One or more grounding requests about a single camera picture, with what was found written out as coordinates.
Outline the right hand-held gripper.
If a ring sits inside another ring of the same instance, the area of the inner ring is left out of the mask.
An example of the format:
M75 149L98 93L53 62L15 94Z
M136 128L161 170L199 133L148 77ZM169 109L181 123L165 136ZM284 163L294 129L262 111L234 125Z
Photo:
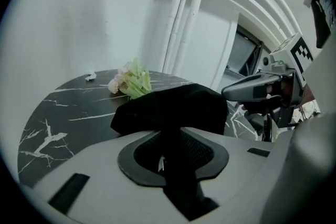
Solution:
M244 77L224 87L221 95L227 101L242 102L249 114L270 113L277 126L293 126L294 109L306 98L303 73L312 61L309 47L297 33L263 59L265 73Z

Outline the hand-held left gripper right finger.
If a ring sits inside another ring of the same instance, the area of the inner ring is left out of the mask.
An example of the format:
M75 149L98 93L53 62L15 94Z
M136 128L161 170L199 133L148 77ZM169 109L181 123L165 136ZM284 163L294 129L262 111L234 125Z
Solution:
M218 135L195 128L183 128L207 141L225 148L229 155L226 167L214 178L201 181L205 197L219 205L218 208L193 220L191 223L260 223L264 201L253 192L251 183L264 166L265 157L249 153L250 148L271 151L267 142L242 140Z

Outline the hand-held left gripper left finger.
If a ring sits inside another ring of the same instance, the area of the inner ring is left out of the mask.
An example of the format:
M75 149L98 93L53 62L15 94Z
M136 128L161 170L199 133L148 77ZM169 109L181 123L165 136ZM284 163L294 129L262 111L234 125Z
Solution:
M81 223L188 223L162 188L142 187L119 169L119 152L148 131L93 144L45 175L34 187L49 201L74 173L89 180L68 211Z

